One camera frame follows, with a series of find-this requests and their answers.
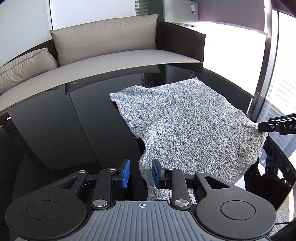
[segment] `window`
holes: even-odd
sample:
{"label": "window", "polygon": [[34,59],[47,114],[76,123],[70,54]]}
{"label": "window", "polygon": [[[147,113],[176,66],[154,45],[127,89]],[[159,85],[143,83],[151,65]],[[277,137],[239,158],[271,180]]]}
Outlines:
{"label": "window", "polygon": [[[296,18],[279,12],[279,41],[269,91],[257,122],[296,112]],[[270,137],[296,167],[296,135]]]}
{"label": "window", "polygon": [[266,36],[254,30],[198,22],[194,28],[206,34],[203,66],[254,95]]}

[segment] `black glass table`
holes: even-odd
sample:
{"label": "black glass table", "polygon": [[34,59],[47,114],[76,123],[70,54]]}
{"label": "black glass table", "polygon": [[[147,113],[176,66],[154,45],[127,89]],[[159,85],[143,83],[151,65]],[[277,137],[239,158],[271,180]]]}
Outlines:
{"label": "black glass table", "polygon": [[[90,76],[49,89],[10,106],[0,115],[0,239],[12,236],[4,214],[15,199],[78,170],[97,174],[131,162],[129,198],[146,200],[138,169],[144,144],[136,140],[109,93],[198,77],[247,113],[252,95],[198,63],[143,66]],[[265,169],[261,174],[258,165]],[[280,170],[283,179],[277,174]],[[271,138],[244,175],[245,189],[278,209],[296,182],[296,171]]]}

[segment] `metal screw cap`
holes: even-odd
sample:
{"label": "metal screw cap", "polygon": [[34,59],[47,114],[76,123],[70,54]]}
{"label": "metal screw cap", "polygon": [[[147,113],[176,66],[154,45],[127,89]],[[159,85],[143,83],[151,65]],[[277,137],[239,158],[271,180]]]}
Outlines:
{"label": "metal screw cap", "polygon": [[104,199],[97,199],[93,202],[93,204],[96,206],[96,207],[105,207],[108,202]]}
{"label": "metal screw cap", "polygon": [[186,207],[189,205],[189,202],[185,199],[178,199],[175,201],[175,205],[178,207]]}

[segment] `gray sofa seat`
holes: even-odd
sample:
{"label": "gray sofa seat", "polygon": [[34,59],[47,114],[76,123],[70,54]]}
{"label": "gray sofa seat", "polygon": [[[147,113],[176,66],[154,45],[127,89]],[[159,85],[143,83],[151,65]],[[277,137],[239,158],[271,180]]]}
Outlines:
{"label": "gray sofa seat", "polygon": [[200,63],[164,50],[133,50],[84,59],[33,77],[0,95],[0,111],[30,96],[88,76],[146,65]]}

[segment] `sofa armrest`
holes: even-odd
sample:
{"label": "sofa armrest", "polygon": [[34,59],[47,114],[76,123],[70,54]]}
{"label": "sofa armrest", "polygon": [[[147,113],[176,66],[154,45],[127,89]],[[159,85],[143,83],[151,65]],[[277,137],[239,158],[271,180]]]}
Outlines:
{"label": "sofa armrest", "polygon": [[203,62],[205,34],[176,24],[157,21],[156,47],[178,53]]}

